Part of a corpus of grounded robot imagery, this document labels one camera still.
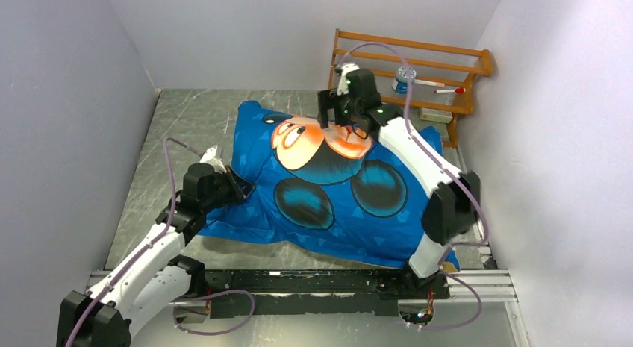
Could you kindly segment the blue orange cartoon pillowcase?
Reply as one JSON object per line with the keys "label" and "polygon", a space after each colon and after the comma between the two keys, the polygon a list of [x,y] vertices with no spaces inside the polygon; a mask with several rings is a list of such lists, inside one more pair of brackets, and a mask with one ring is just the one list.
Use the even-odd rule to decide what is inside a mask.
{"label": "blue orange cartoon pillowcase", "polygon": [[418,246],[428,198],[405,165],[360,129],[268,110],[237,111],[232,170],[255,185],[239,204],[213,210],[205,236],[288,241],[316,253],[401,269]]}

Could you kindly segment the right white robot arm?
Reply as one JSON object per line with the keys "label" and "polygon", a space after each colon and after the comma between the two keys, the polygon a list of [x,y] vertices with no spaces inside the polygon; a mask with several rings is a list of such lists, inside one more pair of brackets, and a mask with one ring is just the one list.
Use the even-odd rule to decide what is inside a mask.
{"label": "right white robot arm", "polygon": [[339,78],[337,87],[318,93],[317,120],[325,138],[338,148],[343,141],[335,137],[335,127],[360,128],[405,165],[428,198],[421,217],[424,233],[408,258],[411,272],[402,279],[410,297],[422,297],[454,238],[483,221],[481,181],[473,171],[462,172],[450,164],[413,130],[408,109],[381,97],[370,69],[345,63],[334,73]]}

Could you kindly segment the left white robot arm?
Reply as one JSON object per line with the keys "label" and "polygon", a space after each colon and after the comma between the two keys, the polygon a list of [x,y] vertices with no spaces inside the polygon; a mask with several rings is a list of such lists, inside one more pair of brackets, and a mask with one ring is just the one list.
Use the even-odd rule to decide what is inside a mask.
{"label": "left white robot arm", "polygon": [[207,214],[244,201],[253,184],[229,166],[194,163],[139,245],[86,292],[60,305],[57,346],[129,346],[135,335],[178,298],[204,301],[203,263],[181,251],[206,225]]}

